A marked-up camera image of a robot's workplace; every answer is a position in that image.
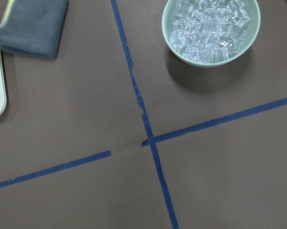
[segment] folded cloth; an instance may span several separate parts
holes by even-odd
[[[0,48],[55,58],[68,0],[10,0],[0,25]]]

